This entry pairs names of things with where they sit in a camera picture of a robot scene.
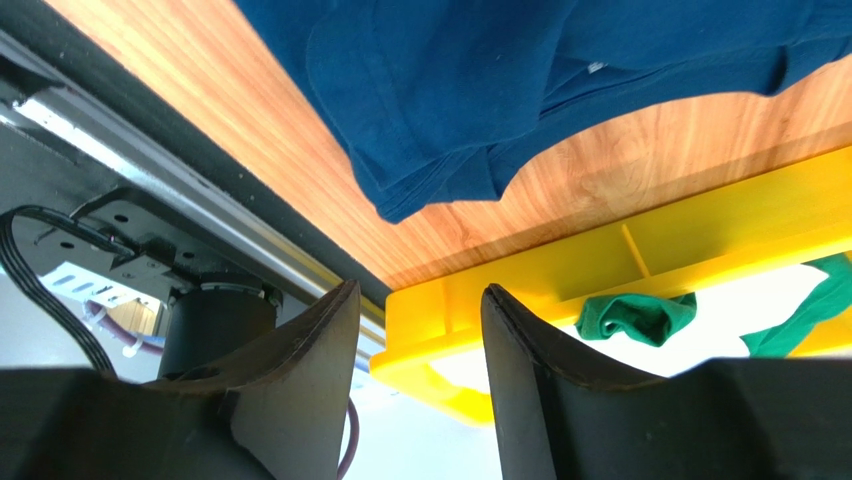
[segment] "green fabric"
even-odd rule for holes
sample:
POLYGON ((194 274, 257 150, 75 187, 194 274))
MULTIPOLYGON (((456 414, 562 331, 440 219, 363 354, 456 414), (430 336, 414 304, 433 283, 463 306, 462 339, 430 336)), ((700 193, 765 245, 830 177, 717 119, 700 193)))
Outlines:
POLYGON ((577 331, 584 340, 605 340, 625 332, 633 340, 659 347, 695 318, 695 294, 665 300, 624 294, 586 300, 577 331))
POLYGON ((752 357, 786 357, 818 323, 840 315, 852 305, 852 263, 845 255, 821 258, 805 265, 816 267, 829 277, 817 285, 786 322, 740 337, 752 357))

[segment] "wood grain surface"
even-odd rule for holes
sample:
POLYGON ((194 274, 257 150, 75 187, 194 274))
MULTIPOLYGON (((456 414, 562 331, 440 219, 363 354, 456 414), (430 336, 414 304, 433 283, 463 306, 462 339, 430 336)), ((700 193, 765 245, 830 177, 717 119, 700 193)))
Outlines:
POLYGON ((389 225, 229 0, 48 3, 393 289, 852 144, 847 58, 775 98, 713 95, 610 120, 540 154, 499 203, 389 225))

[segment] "blue t-shirt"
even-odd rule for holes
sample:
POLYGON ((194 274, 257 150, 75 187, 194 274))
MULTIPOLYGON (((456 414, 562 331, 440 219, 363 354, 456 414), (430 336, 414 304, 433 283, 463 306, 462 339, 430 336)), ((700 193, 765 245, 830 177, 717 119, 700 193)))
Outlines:
POLYGON ((852 52, 850 0, 237 0, 378 213, 496 200, 625 113, 774 95, 852 52))

